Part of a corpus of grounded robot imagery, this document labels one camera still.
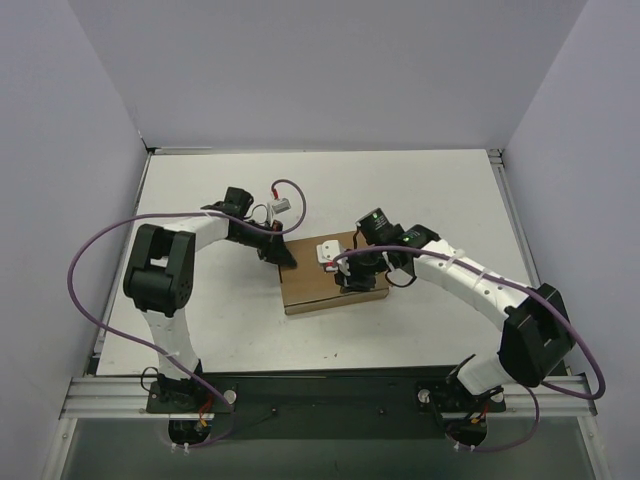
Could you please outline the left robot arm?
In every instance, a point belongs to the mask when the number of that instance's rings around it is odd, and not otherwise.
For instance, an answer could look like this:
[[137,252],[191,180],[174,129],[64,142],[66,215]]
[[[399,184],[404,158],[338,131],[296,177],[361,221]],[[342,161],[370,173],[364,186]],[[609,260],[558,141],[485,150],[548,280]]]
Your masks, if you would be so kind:
[[258,258],[279,267],[295,268],[297,261],[283,239],[277,215],[291,208],[275,187],[265,206],[266,219],[257,222],[249,210],[254,197],[229,187],[225,197],[202,208],[203,214],[173,224],[140,226],[125,270],[123,291],[142,312],[158,354],[158,386],[183,411],[204,402],[204,385],[192,378],[202,373],[191,343],[185,307],[193,291],[195,257],[203,248],[226,240],[250,247]]

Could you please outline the brown cardboard express box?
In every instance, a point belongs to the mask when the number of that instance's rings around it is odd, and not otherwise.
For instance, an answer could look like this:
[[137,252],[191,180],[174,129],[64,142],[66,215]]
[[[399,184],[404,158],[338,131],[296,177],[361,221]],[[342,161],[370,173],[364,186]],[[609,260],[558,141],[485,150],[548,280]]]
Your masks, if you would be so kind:
[[332,273],[325,273],[317,261],[316,247],[327,240],[338,240],[353,247],[354,231],[287,240],[285,245],[297,262],[296,268],[280,267],[281,295],[286,315],[310,313],[330,308],[382,300],[389,295],[389,284],[382,275],[369,292],[342,293]]

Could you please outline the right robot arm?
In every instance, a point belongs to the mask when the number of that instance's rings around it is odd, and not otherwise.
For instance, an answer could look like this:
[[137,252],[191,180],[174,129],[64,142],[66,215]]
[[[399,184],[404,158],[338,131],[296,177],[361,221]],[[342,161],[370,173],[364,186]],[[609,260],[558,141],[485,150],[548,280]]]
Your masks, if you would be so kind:
[[469,395],[506,383],[536,387],[573,349],[564,302],[554,287],[532,289],[507,280],[423,225],[404,229],[391,223],[381,209],[359,219],[356,231],[365,240],[363,248],[346,249],[330,240],[317,249],[319,263],[342,292],[370,291],[378,275],[400,270],[457,297],[500,332],[496,353],[473,354],[452,372],[454,383]]

